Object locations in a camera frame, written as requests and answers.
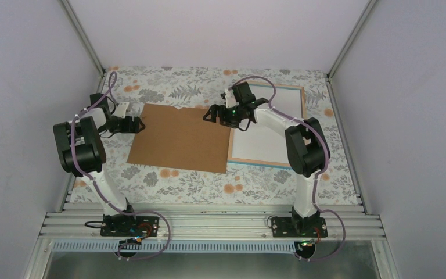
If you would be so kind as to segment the brown backing board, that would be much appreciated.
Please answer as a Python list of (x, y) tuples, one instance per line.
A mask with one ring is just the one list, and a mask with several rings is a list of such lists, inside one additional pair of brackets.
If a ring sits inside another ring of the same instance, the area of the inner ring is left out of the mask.
[(145, 104), (141, 120), (146, 126), (134, 136), (127, 162), (226, 173), (230, 129), (203, 120), (198, 108)]

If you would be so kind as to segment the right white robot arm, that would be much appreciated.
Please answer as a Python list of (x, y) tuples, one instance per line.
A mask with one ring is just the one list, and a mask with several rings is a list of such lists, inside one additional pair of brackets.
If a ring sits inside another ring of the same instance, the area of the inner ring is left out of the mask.
[(319, 121), (299, 119), (279, 111), (272, 98), (257, 98), (242, 80), (221, 95), (223, 105), (211, 105), (204, 121), (238, 129), (242, 120), (260, 124), (282, 136), (290, 167), (297, 174), (296, 197), (290, 217), (274, 217), (274, 237), (326, 236), (325, 219), (316, 202), (316, 190), (330, 153)]

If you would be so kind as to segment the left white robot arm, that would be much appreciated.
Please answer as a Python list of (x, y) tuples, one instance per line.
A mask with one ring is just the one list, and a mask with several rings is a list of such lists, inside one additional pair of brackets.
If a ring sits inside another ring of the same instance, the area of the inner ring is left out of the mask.
[(59, 161), (65, 172), (90, 187), (102, 205), (102, 221), (88, 221), (85, 226), (98, 228), (102, 236), (134, 235), (139, 226), (134, 209), (103, 167), (107, 156), (102, 133), (137, 134), (145, 125), (138, 115), (128, 115), (128, 102), (116, 104), (101, 93), (90, 95), (90, 102), (72, 121), (53, 126)]

